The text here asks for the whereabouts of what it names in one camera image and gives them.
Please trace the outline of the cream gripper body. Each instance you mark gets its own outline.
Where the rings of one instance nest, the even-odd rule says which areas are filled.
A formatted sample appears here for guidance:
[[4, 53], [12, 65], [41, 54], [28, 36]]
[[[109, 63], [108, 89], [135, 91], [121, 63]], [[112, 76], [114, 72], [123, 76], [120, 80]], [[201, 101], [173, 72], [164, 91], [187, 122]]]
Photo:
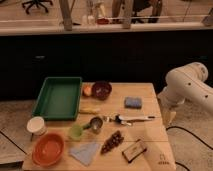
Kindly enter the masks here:
[[165, 127], [169, 126], [176, 116], [174, 107], [161, 106], [162, 121]]

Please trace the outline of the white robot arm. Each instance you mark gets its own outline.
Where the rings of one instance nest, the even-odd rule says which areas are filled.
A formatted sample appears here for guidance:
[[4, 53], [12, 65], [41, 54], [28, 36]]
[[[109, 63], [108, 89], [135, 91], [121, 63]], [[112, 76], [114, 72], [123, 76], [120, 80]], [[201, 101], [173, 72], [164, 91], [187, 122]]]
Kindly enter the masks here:
[[207, 78], [208, 69], [200, 62], [174, 68], [166, 74], [166, 86], [157, 95], [162, 107], [162, 121], [165, 127], [175, 118], [175, 108], [183, 104], [186, 99], [213, 114], [213, 88], [205, 84]]

